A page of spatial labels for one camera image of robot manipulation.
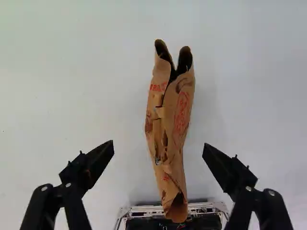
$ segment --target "brown paper bag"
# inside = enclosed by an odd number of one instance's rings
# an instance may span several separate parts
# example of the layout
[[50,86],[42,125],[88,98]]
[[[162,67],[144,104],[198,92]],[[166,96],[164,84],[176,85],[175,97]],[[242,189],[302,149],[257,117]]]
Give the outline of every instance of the brown paper bag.
[[190,48],[180,50],[177,70],[162,40],[155,41],[145,134],[165,217],[183,222],[188,215],[183,145],[195,90]]

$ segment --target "crumpled paper bag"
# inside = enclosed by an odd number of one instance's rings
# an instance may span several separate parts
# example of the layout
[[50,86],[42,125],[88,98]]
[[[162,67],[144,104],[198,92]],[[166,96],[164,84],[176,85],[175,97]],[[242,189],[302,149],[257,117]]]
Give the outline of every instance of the crumpled paper bag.
[[165,211],[173,222],[188,215],[183,145],[195,91],[192,54],[188,46],[179,53],[175,69],[162,40],[155,41],[155,64],[151,80],[145,134]]

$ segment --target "red logo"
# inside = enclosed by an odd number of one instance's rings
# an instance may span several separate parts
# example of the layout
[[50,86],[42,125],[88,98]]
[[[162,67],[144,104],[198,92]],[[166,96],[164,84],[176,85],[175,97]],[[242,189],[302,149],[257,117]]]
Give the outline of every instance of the red logo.
[[157,92],[164,92],[166,90],[167,81],[163,82],[162,84],[151,84],[149,90],[157,91]]
[[181,148],[182,137],[189,125],[189,95],[180,92],[174,118],[173,139],[176,147]]

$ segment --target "metal frame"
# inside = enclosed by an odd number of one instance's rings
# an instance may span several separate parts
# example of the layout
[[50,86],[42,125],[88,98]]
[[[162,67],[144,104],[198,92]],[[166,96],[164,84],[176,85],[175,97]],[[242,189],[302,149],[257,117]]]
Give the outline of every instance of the metal frame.
[[[221,223],[223,216],[229,220],[229,211],[224,202],[198,202],[188,204],[188,216],[200,217],[206,214],[217,213]],[[146,218],[146,217],[161,217],[164,218],[165,213],[161,205],[143,205],[122,207],[119,210],[118,217],[114,226],[114,230],[119,230],[121,224],[126,224],[128,219]]]

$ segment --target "white wall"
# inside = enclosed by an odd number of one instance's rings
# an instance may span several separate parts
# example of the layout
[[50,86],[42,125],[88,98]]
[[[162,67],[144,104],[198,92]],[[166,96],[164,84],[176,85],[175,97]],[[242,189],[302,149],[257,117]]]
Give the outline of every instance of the white wall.
[[0,3],[1,229],[19,228],[33,189],[57,185],[78,150],[109,139],[115,157],[83,199],[93,229],[159,199],[143,133],[156,38],[175,61],[185,45],[194,55],[189,198],[231,204],[201,159],[206,141],[238,154],[306,229],[305,1],[51,2]]

